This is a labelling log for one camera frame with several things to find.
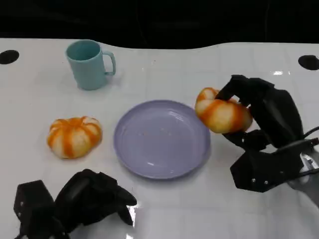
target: black circular hole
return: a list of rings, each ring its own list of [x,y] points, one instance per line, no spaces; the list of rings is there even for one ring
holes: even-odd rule
[[[0,53],[0,64],[6,65],[15,62],[19,58],[19,53],[15,50],[8,50]]]
[[[301,56],[299,57],[298,62],[307,70],[319,70],[319,59],[314,55]]]

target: cable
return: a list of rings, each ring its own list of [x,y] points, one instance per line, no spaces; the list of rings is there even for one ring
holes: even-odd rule
[[[269,12],[269,8],[270,8],[270,2],[271,2],[271,0],[268,0],[266,12],[265,12],[265,26],[264,26],[264,28],[265,28],[265,42],[267,42],[267,32],[268,32],[267,25],[268,25],[268,12]]]
[[[317,130],[319,130],[319,126],[309,130],[307,133],[304,134],[304,138],[308,137],[310,134],[312,134],[313,132],[316,132]]]
[[[138,26],[138,30],[140,32],[141,38],[142,38],[143,42],[145,43],[146,47],[150,48],[149,43],[148,43],[148,41],[146,41],[146,38],[143,34],[140,20],[139,20],[139,0],[135,0],[135,17],[136,17],[136,22],[137,22],[137,26]]]

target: plate rim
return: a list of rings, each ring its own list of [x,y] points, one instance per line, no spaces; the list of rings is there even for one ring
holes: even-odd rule
[[[205,138],[207,139],[207,144],[208,144],[208,148],[206,150],[206,152],[203,154],[202,156],[202,160],[199,161],[199,164],[197,164],[196,166],[190,168],[189,170],[186,170],[185,172],[182,172],[178,175],[172,175],[171,177],[169,176],[151,176],[151,175],[145,175],[145,174],[142,174],[142,173],[139,173],[139,172],[136,172],[134,170],[131,169],[131,167],[129,167],[125,161],[122,159],[122,156],[121,154],[119,153],[119,149],[118,149],[118,146],[116,144],[116,134],[119,130],[119,125],[121,123],[121,121],[123,121],[123,119],[133,110],[135,110],[136,108],[140,108],[141,106],[143,105],[146,105],[146,104],[151,104],[151,103],[174,103],[174,104],[178,104],[178,105],[182,105],[183,107],[187,107],[189,109],[191,109],[192,111],[194,111],[193,108],[191,108],[190,106],[186,105],[186,104],[183,104],[181,102],[177,102],[177,101],[171,101],[171,100],[151,100],[151,101],[145,101],[145,102],[142,102],[140,104],[137,104],[136,106],[132,107],[131,109],[129,109],[125,114],[123,114],[120,118],[120,120],[117,122],[116,124],[116,127],[114,129],[114,133],[113,133],[113,149],[115,150],[115,154],[118,158],[118,160],[120,161],[120,163],[126,167],[126,169],[128,169],[131,173],[134,173],[136,175],[139,175],[141,177],[144,177],[144,178],[149,178],[149,179],[157,179],[157,180],[168,180],[168,179],[174,179],[174,178],[179,178],[179,177],[182,177],[184,175],[187,175],[188,173],[191,173],[192,171],[194,171],[196,168],[200,168],[208,159],[209,159],[209,154],[210,154],[210,151],[211,151],[211,140],[210,140],[210,131],[208,128],[206,128],[206,132],[205,132]]]

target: mug handle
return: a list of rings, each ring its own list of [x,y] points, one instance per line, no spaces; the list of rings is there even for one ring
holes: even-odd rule
[[[110,51],[102,51],[103,55],[108,55],[111,58],[112,65],[113,65],[113,71],[112,72],[105,72],[104,74],[107,76],[114,76],[116,73],[116,62],[115,62],[115,57],[112,52]]]

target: pumpkin-shaped bread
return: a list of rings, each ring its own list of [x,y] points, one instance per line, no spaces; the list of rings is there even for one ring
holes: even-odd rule
[[[47,143],[60,158],[85,155],[102,138],[102,127],[95,118],[57,119],[50,127]]]
[[[252,117],[248,109],[234,99],[215,99],[219,90],[204,88],[196,99],[195,111],[200,120],[215,133],[246,131]]]

